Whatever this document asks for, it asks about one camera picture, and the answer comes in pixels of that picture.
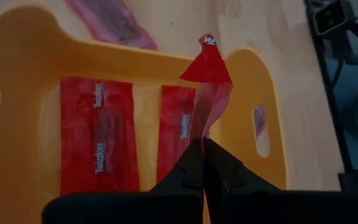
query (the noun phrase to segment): yellow plastic tray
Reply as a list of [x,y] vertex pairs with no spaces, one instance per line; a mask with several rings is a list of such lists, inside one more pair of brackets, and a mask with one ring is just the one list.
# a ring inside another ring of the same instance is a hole
[[[161,85],[179,80],[192,58],[77,40],[53,15],[26,5],[0,15],[0,223],[37,223],[60,189],[60,100],[63,75],[134,84],[135,134],[142,190],[155,184]],[[281,189],[286,167],[272,79],[252,50],[226,59],[234,83],[211,138]],[[270,154],[257,153],[253,109],[264,105]]]

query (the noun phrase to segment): plastic packaging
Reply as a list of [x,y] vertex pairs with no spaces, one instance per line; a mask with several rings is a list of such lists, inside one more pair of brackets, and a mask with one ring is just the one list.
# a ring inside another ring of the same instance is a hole
[[84,21],[92,36],[103,42],[157,49],[121,0],[65,0]]
[[198,42],[202,45],[201,53],[180,77],[199,83],[196,89],[190,140],[206,137],[211,125],[227,108],[233,89],[229,72],[213,36],[205,34]]
[[61,80],[61,195],[139,191],[132,84]]
[[188,147],[196,90],[163,86],[158,136],[157,183],[172,169]]

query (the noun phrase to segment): light wood surface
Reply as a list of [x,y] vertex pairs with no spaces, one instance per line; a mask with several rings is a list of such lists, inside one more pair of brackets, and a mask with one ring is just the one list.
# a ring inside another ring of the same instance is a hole
[[[0,0],[0,11],[23,0]],[[38,0],[71,35],[90,39],[63,0]],[[281,116],[289,189],[339,190],[339,147],[304,5],[299,0],[126,0],[162,52],[196,56],[212,32],[222,55],[252,47],[272,75]]]

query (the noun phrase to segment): wooden table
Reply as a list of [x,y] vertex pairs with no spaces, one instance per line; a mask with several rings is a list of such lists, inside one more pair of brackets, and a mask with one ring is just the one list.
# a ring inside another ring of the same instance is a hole
[[[24,0],[0,0],[0,10]],[[91,39],[63,0],[47,5],[71,35]],[[288,167],[288,188],[339,190],[343,164],[328,102],[299,0],[125,0],[162,52],[195,57],[198,38],[212,32],[222,55],[256,49],[277,94]]]

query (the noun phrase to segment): red candy wrapper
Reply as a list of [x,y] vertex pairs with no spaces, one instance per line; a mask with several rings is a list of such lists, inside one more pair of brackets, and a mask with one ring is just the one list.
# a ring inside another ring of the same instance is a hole
[[172,169],[190,143],[190,126],[196,91],[163,86],[158,137],[157,183]]
[[139,191],[132,84],[61,80],[61,195]]
[[233,84],[215,40],[205,34],[199,40],[201,53],[180,77],[198,82],[190,140],[203,138],[212,124],[223,114],[230,99]]

